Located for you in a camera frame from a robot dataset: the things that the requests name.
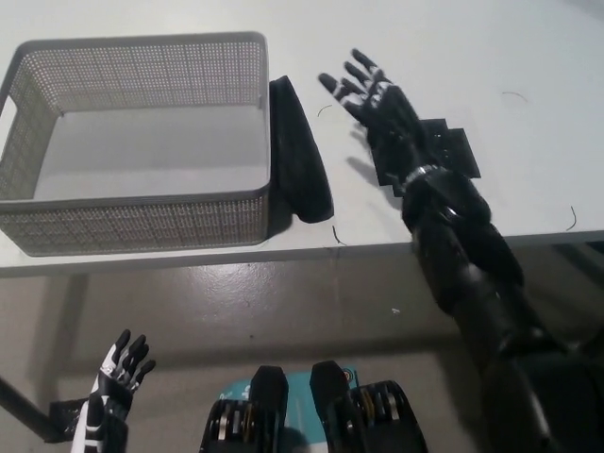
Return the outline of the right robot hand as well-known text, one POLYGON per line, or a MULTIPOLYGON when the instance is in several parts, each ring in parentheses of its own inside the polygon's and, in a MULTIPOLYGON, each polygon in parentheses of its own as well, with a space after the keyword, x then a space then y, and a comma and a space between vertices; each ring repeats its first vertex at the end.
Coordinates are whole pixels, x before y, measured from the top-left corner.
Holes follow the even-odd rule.
POLYGON ((414 180, 445 171, 402 89, 359 49, 344 63, 346 76, 327 73, 320 84, 365 130, 378 182, 404 193, 414 180))

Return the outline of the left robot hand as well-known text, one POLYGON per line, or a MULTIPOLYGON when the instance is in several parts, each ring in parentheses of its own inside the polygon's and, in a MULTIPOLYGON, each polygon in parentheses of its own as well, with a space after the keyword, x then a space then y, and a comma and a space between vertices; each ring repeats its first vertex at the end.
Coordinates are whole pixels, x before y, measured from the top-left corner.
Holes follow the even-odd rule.
POLYGON ((149 350, 144 334, 131 340, 131 331, 124 330, 103 359, 91 394, 100 396, 105 405, 129 411, 134 394, 156 366, 147 359, 149 350))

